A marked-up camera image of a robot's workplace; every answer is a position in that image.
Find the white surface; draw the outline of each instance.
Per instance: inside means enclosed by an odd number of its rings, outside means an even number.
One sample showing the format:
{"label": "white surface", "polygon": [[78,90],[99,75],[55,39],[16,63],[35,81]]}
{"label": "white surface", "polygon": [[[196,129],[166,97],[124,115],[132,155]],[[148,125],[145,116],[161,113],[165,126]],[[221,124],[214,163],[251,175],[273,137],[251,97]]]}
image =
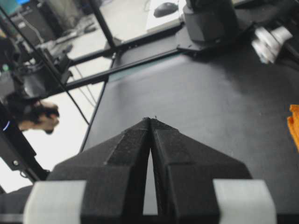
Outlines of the white surface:
{"label": "white surface", "polygon": [[[154,16],[155,9],[161,4],[171,2],[178,5],[178,11],[156,18]],[[149,15],[146,23],[146,30],[148,33],[155,32],[167,27],[175,26],[181,23],[181,16],[183,15],[183,7],[186,5],[186,0],[151,0],[149,7]]]}
{"label": "white surface", "polygon": [[276,224],[276,210],[263,180],[214,179],[220,224]]}
{"label": "white surface", "polygon": [[24,224],[80,224],[86,181],[37,182],[24,210]]}
{"label": "white surface", "polygon": [[[110,4],[101,7],[105,20],[114,36],[122,40],[128,40],[146,34],[145,25],[148,13],[143,10],[146,1],[114,0]],[[102,49],[105,46],[105,42],[106,39],[101,29],[81,36],[73,41],[73,49],[69,53],[69,57],[76,58]],[[83,76],[86,77],[107,70],[110,62],[109,59],[98,58],[80,64],[78,68]],[[71,71],[76,79],[80,78],[74,68],[71,68]],[[102,83],[90,85],[90,88],[97,99]],[[86,87],[82,89],[89,96]],[[71,94],[78,102],[83,113],[90,119],[94,108],[87,102],[79,90],[72,90]],[[47,135],[44,131],[33,130],[24,132],[24,135],[36,151],[37,161],[44,169],[52,170],[57,163],[79,152],[87,125],[65,93],[50,97],[46,101],[59,106],[60,124],[51,135]],[[6,192],[11,192],[30,184],[31,182],[22,178],[18,171],[12,172],[0,158],[0,185]]]}

